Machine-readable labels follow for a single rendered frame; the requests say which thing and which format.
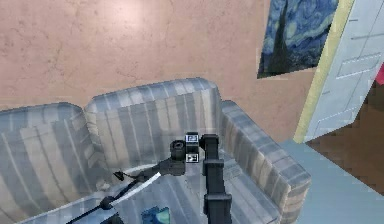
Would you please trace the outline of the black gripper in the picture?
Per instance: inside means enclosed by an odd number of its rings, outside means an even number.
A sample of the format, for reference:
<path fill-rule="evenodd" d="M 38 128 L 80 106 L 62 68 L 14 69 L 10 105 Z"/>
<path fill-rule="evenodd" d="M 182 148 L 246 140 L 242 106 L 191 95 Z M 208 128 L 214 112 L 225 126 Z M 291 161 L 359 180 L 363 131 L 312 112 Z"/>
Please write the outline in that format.
<path fill-rule="evenodd" d="M 170 153 L 171 156 L 168 159 L 165 159 L 159 162 L 157 165 L 146 169 L 145 171 L 139 172 L 138 174 L 128 174 L 123 171 L 116 171 L 113 175 L 120 181 L 123 181 L 125 178 L 130 178 L 132 180 L 143 182 L 138 187 L 132 189 L 133 184 L 130 183 L 126 188 L 121 190 L 117 196 L 108 196 L 105 197 L 100 202 L 100 207 L 104 210 L 109 210 L 113 206 L 119 204 L 120 202 L 134 196 L 139 193 L 155 180 L 157 180 L 161 175 L 173 175 L 181 176 L 185 174 L 185 142 L 183 140 L 174 140 L 170 144 Z"/>

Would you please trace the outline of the grey blue striped sofa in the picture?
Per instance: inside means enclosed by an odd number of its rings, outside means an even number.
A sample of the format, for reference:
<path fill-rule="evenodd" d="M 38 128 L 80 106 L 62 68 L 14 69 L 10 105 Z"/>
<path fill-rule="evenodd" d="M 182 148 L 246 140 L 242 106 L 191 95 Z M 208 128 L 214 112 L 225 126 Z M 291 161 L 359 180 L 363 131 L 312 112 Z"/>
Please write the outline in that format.
<path fill-rule="evenodd" d="M 161 175 L 109 210 L 130 178 L 171 156 L 187 132 L 216 134 L 232 224 L 296 224 L 310 174 L 235 102 L 203 78 L 148 84 L 94 97 L 0 111 L 0 224 L 142 224 L 168 207 L 170 224 L 208 224 L 205 151 L 181 176 Z"/>

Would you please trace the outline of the teal blue box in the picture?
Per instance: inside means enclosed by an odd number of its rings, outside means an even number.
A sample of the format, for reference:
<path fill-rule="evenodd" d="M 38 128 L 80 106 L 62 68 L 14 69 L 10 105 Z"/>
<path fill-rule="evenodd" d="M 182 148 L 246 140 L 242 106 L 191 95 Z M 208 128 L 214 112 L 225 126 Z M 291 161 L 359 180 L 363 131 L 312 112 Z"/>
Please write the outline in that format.
<path fill-rule="evenodd" d="M 141 213 L 142 224 L 170 224 L 170 211 L 168 207 L 157 206 L 147 209 Z"/>

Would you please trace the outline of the pale grey room door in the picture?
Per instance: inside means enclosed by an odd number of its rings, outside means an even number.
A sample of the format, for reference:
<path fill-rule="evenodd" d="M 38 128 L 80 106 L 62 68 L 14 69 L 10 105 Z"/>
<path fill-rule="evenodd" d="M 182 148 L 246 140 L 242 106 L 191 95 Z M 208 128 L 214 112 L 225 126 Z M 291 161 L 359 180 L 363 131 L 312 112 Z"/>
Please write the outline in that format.
<path fill-rule="evenodd" d="M 384 63 L 384 0 L 339 0 L 316 76 L 310 141 L 354 122 Z"/>

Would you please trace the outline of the red object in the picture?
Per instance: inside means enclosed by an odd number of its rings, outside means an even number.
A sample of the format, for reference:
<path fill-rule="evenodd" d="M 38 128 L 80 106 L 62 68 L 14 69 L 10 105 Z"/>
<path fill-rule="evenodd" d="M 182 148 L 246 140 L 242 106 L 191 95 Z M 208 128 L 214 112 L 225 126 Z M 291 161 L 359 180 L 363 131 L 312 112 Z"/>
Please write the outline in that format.
<path fill-rule="evenodd" d="M 375 81 L 379 84 L 379 85 L 384 85 L 384 63 L 381 65 L 379 71 L 378 71 L 378 74 L 375 78 Z"/>

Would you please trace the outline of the blue swirl wall painting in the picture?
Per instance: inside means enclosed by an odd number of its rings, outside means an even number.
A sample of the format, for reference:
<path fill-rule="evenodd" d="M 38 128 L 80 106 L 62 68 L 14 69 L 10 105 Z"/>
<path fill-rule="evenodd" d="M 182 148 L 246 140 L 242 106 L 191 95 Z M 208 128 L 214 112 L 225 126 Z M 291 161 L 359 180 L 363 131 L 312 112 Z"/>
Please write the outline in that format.
<path fill-rule="evenodd" d="M 339 0 L 270 0 L 257 78 L 318 65 Z"/>

